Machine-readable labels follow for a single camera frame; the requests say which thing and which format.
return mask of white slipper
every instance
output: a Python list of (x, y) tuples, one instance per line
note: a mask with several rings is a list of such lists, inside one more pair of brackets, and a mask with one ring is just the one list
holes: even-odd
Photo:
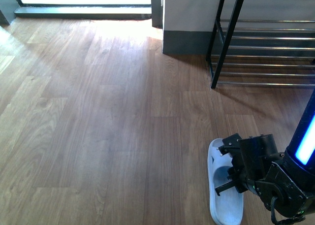
[(235, 187), (221, 192), (220, 196), (215, 191), (215, 187), (229, 182), (227, 170), (232, 167), (230, 155), (221, 156), (217, 150), (222, 145), (222, 139), (215, 139), (210, 143), (208, 151), (210, 213), (217, 225), (239, 225), (243, 217), (243, 194), (238, 193)]

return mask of blue led light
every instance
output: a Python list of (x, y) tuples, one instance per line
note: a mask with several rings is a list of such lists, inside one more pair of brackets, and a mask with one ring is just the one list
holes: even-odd
[(310, 157), (315, 150), (315, 116), (295, 152), (296, 158), (304, 165), (308, 163)]

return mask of cable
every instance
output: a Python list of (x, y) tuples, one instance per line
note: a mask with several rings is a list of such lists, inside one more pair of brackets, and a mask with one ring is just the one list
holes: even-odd
[(284, 219), (281, 221), (277, 221), (276, 213), (275, 213), (275, 203), (278, 197), (274, 196), (271, 199), (271, 221), (275, 225), (292, 225), (295, 223), (299, 223), (305, 219), (304, 215), (298, 215), (290, 219)]

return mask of door threshold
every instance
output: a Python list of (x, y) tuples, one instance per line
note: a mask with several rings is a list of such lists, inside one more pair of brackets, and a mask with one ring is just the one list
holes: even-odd
[(16, 16), (25, 18), (146, 20), (151, 7), (20, 7)]

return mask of chrome bar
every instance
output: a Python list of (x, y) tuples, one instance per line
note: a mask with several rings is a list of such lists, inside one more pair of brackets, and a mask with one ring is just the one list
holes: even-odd
[[(213, 54), (211, 56), (219, 57), (218, 54)], [(230, 58), (276, 58), (276, 59), (314, 59), (314, 57), (293, 57), (293, 56), (270, 56), (270, 55), (235, 55), (228, 54), (226, 55)]]
[(286, 84), (286, 83), (251, 83), (251, 82), (228, 82), (218, 81), (218, 84), (251, 85), (251, 86), (293, 86), (293, 87), (315, 87), (315, 84)]
[(283, 76), (283, 77), (315, 77), (315, 74), (281, 74), (281, 73), (253, 73), (253, 72), (227, 72), (222, 71), (225, 75), (247, 75), (247, 76)]
[(300, 50), (300, 51), (312, 51), (315, 48), (299, 48), (299, 47), (265, 47), (265, 46), (236, 46), (230, 45), (230, 49), (260, 49), (260, 50)]
[(241, 67), (291, 67), (291, 68), (315, 68), (315, 65), (285, 65), (285, 64), (240, 64), (240, 63), (224, 63), (224, 66), (241, 66)]
[(308, 37), (263, 37), (263, 36), (233, 36), (233, 39), (262, 39), (262, 40), (315, 40)]
[[(229, 22), (228, 19), (222, 19), (222, 22)], [(256, 22), (256, 23), (315, 23), (312, 20), (238, 20), (239, 22)]]
[(251, 31), (251, 32), (315, 32), (315, 29), (286, 29), (286, 28), (238, 28), (235, 31)]

